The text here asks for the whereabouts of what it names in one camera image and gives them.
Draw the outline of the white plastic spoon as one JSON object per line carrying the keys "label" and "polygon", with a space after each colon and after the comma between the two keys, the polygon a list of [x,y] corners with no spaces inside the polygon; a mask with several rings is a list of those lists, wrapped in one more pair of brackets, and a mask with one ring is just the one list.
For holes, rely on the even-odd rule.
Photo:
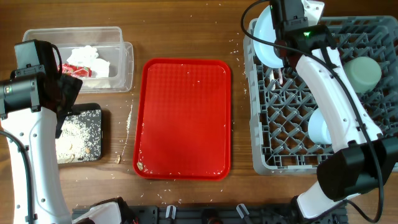
{"label": "white plastic spoon", "polygon": [[275,90],[275,83],[276,83],[274,70],[271,71],[271,73],[269,75],[269,80],[270,80],[270,85],[271,85],[271,91],[274,91]]}

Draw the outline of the white paper napkin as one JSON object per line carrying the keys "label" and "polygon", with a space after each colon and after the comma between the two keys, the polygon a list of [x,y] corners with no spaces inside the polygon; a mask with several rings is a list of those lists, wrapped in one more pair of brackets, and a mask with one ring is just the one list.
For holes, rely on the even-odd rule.
{"label": "white paper napkin", "polygon": [[110,62],[100,58],[98,49],[90,45],[73,49],[67,64],[90,68],[94,78],[109,77]]}

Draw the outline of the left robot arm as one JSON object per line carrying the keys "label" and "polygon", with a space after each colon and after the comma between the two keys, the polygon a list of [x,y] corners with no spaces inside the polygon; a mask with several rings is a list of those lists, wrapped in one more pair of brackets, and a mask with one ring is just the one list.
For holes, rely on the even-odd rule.
{"label": "left robot arm", "polygon": [[74,220],[60,185],[55,139],[58,117],[74,104],[82,81],[57,72],[1,82],[1,135],[9,146],[14,223],[134,223],[121,198],[93,205]]}

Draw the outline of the white plastic fork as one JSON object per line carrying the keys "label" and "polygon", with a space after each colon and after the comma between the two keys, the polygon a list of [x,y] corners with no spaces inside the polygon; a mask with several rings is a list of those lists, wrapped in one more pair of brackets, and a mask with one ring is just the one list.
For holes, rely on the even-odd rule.
{"label": "white plastic fork", "polygon": [[280,85],[282,85],[283,84],[283,74],[282,74],[282,70],[281,70],[281,68],[279,68],[278,70],[278,81],[279,81],[279,84]]}

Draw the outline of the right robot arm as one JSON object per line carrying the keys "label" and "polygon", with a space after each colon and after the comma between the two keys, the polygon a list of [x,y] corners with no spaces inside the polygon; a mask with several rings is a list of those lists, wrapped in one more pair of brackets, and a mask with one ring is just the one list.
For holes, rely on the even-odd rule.
{"label": "right robot arm", "polygon": [[313,221],[352,198],[379,191],[380,220],[384,185],[397,162],[397,138],[385,137],[368,116],[349,83],[329,29],[310,26],[305,16],[274,16],[272,25],[285,66],[292,67],[315,97],[331,137],[334,154],[317,168],[317,181],[294,202],[304,221]]}

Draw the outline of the light blue bowl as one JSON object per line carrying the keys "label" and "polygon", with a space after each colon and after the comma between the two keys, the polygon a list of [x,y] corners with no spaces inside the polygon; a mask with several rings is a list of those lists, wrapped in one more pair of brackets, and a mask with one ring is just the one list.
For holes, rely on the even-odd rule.
{"label": "light blue bowl", "polygon": [[317,108],[308,122],[308,135],[315,144],[331,144],[331,137],[322,112]]}

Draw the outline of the red snack wrapper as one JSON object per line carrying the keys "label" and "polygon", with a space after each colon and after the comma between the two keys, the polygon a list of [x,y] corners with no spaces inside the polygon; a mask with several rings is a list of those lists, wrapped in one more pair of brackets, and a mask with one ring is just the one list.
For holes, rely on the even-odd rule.
{"label": "red snack wrapper", "polygon": [[75,77],[75,78],[90,78],[92,71],[88,67],[81,67],[76,65],[70,65],[63,63],[59,66],[62,69],[62,73]]}

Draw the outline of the green small bowl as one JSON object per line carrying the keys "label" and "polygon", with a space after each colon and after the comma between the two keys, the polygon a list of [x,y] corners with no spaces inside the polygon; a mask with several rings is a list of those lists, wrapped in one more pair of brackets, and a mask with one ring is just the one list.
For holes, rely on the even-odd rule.
{"label": "green small bowl", "polygon": [[379,64],[369,57],[354,58],[345,63],[343,69],[356,93],[373,90],[382,76]]}

